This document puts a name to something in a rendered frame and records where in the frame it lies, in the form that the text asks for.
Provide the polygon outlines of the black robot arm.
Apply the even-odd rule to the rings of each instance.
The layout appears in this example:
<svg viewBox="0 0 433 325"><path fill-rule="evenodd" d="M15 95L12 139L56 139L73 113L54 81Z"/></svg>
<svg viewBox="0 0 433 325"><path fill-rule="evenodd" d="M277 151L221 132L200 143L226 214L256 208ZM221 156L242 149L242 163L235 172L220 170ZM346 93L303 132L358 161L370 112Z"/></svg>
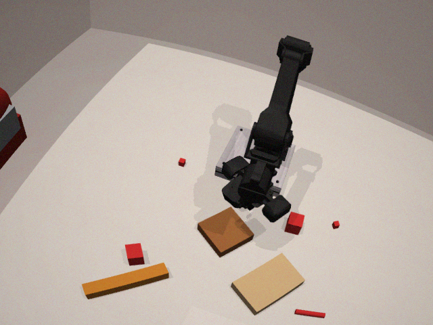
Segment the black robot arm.
<svg viewBox="0 0 433 325"><path fill-rule="evenodd" d="M290 109L298 75L311 63L310 43L291 37L281 38L277 56L281 67L267 109L254 122L244 158L250 159L246 171L239 170L223 189L224 199L235 208L247 209L264 201L275 168L285 161L294 139ZM253 149L250 149L254 139Z"/></svg>

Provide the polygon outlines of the tan flat rectangular board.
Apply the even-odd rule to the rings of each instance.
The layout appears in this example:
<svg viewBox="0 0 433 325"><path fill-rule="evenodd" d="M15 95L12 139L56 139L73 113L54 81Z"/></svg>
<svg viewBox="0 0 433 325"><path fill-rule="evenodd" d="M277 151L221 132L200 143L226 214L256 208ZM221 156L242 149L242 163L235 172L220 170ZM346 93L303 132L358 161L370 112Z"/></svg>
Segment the tan flat rectangular board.
<svg viewBox="0 0 433 325"><path fill-rule="evenodd" d="M256 315L303 284L289 260L278 256L231 283L231 288Z"/></svg>

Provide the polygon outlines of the orange bar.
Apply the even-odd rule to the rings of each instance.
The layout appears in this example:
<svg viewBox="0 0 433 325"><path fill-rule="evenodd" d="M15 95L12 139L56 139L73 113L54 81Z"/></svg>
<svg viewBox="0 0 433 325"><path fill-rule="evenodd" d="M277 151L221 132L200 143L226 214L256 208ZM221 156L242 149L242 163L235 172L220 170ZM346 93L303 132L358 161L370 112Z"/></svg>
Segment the orange bar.
<svg viewBox="0 0 433 325"><path fill-rule="evenodd" d="M101 297L167 279L164 263L82 284L87 299Z"/></svg>

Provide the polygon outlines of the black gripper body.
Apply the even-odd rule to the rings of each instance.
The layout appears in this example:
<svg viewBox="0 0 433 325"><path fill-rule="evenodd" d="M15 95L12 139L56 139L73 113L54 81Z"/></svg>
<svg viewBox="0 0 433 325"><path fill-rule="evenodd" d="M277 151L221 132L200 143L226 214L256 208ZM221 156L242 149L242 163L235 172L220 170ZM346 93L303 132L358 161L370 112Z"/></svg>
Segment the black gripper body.
<svg viewBox="0 0 433 325"><path fill-rule="evenodd" d="M242 156L236 156L235 158L225 162L222 168L222 174L227 179L233 179L233 176L239 173L239 170L246 171L249 162L246 161ZM274 191L270 188L273 186L273 182L270 181L267 194L264 201L259 204L264 204L262 208L263 215L271 222L275 222L281 219L284 215L290 212L291 204L282 196L279 195L273 199L271 196Z"/></svg>

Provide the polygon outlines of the red bar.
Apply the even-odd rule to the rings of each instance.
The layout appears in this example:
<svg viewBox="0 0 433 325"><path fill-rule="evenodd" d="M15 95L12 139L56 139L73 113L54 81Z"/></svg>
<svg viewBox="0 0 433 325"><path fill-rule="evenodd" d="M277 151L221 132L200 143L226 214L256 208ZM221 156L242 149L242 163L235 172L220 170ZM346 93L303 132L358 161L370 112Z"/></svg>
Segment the red bar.
<svg viewBox="0 0 433 325"><path fill-rule="evenodd" d="M314 311L305 311L305 310L301 310L301 309L296 309L295 314L318 317L318 318L325 318L325 313L314 312Z"/></svg>

